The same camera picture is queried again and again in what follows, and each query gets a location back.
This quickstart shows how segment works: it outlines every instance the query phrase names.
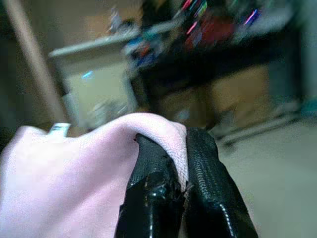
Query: red object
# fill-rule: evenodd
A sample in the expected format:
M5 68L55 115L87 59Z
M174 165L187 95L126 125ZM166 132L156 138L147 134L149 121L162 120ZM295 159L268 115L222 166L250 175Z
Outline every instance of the red object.
M201 25L187 38L185 46L193 49L197 46L213 45L216 42L225 41L234 32L234 25L231 21L221 17L203 17Z

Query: floor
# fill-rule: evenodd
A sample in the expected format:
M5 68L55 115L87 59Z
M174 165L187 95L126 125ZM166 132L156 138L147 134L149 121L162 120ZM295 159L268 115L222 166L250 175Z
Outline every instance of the floor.
M317 237L317 124L299 121L218 147L260 237Z

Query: shelf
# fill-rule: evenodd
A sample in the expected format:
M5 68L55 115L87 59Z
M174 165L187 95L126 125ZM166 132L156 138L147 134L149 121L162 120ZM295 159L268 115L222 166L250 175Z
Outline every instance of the shelf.
M171 21L166 21L160 24L152 26L146 33L148 34L162 34L168 32L178 26L183 22L183 19L174 19ZM125 43L128 42L141 34L141 31L129 32L126 34L118 34L113 36L97 38L94 41L84 42L78 45L67 46L64 48L56 49L49 53L50 58L68 56L81 51L92 50L108 46L111 44Z

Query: cardboard box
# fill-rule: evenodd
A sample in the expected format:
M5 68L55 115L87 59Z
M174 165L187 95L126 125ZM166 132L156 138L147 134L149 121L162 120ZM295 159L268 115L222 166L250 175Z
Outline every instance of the cardboard box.
M268 92L268 68L252 66L215 81L209 103L217 115L233 112L233 125L248 127L265 121L271 111Z
M170 94L159 101L159 114L186 126L206 127L213 117L206 106L205 94L205 87Z

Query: pink fabric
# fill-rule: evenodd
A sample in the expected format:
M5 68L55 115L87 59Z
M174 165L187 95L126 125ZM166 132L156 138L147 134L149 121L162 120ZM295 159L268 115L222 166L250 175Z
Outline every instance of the pink fabric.
M2 154L0 237L112 238L141 133L188 179L186 128L153 114L130 114L78 138L22 127Z

